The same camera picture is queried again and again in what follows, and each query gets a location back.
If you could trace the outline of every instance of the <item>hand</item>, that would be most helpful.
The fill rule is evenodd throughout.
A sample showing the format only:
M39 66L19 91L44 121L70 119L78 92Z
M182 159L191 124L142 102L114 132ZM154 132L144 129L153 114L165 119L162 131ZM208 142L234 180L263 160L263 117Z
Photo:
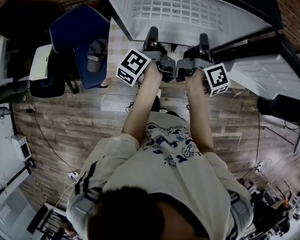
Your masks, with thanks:
M150 62L149 65L145 68L144 80L161 83L162 74L159 72L157 64L155 62Z
M192 74L192 76L185 77L185 84L186 85L197 85L197 84L203 85L205 77L206 77L206 75L202 70L196 69L194 71L194 73Z

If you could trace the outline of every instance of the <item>gray cap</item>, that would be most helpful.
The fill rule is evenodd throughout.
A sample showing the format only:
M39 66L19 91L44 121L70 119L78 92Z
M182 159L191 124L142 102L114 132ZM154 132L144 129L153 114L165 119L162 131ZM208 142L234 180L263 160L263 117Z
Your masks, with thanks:
M108 42L105 39L94 40L89 47L87 69L90 72L98 72L108 53Z

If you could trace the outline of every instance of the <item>dark hair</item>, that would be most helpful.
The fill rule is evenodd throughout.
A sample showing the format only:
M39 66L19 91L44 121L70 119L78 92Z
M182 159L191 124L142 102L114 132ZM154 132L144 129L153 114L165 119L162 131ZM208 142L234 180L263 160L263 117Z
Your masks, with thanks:
M89 240L158 240L163 229L162 211L147 191L124 186L101 193L87 234Z

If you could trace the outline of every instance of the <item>white t-shirt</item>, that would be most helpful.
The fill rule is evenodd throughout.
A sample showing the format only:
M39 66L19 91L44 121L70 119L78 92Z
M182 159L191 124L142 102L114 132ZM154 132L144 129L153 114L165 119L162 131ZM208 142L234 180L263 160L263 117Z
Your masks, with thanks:
M206 238L238 239L252 223L250 194L215 153L200 153L189 129L180 117L151 112L141 147L125 133L102 139L68 200L67 218L78 234L87 239L88 217L100 191L138 186L185 205Z

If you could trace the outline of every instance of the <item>wood plank floor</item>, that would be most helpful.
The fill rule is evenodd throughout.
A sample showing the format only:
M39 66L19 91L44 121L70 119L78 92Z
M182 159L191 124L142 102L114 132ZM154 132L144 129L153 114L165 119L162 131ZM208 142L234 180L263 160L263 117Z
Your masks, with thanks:
M183 83L162 83L161 106L172 110L189 121L186 109L187 94ZM119 80L105 89L84 90L74 95L68 87L61 97L36 98L30 94L14 110L36 107L37 121L55 152L72 168L80 172L86 158L102 138L121 131L127 117L126 107L134 100L138 87L131 88ZM237 97L229 91L208 98L208 114L216 153L227 163L229 170L239 179L256 161L258 143L258 97L248 90ZM33 159L37 165L33 176L21 185L21 190L35 209L47 200L56 205L61 194L73 181L66 175L70 171L52 152L36 124L33 114L14 114L17 129L27 136ZM284 129L284 122L260 115L260 124L277 131L295 142L297 134ZM293 154L293 146L269 130L260 131L258 161L263 160L262 173L271 184L287 189L284 180L295 193L300 190L300 154ZM260 188L266 183L261 174L249 173ZM59 206L64 208L70 190Z

